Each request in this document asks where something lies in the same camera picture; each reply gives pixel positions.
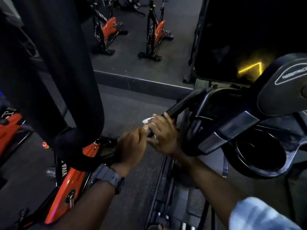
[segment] gray watch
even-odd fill
[[[113,169],[109,168],[105,164],[101,164],[91,176],[91,186],[98,180],[102,182],[108,182],[115,187],[115,193],[119,194],[123,185],[125,184],[125,178],[122,178]]]

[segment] light blue sleeve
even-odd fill
[[[301,230],[262,200],[248,197],[237,203],[229,218],[229,230]]]

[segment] hand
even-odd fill
[[[142,159],[146,149],[148,126],[126,132],[118,141],[116,151],[120,153],[120,162],[111,166],[117,173],[125,177]]]
[[[163,155],[174,157],[179,152],[177,142],[179,134],[170,116],[166,112],[164,116],[165,118],[154,114],[148,121],[148,126],[157,140],[147,138],[147,142]]]

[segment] person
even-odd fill
[[[260,199],[245,196],[197,157],[185,155],[179,147],[178,131],[168,114],[164,113],[165,118],[155,114],[153,116],[143,128],[125,133],[119,140],[117,150],[121,153],[121,161],[111,166],[118,174],[126,177],[130,173],[142,159],[148,143],[156,151],[173,157],[182,165],[227,229],[300,229]],[[153,131],[156,139],[147,138],[148,128]],[[115,188],[111,184],[96,182],[59,220],[54,229],[99,229],[114,195]]]

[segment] yellow neon light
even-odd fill
[[[245,72],[245,71],[247,71],[247,70],[249,70],[249,69],[251,69],[251,68],[253,68],[253,67],[257,66],[257,65],[259,65],[259,75],[261,75],[262,72],[263,72],[262,71],[262,63],[261,62],[252,64],[252,65],[246,67],[245,69],[240,70],[238,73],[243,73],[243,72]]]

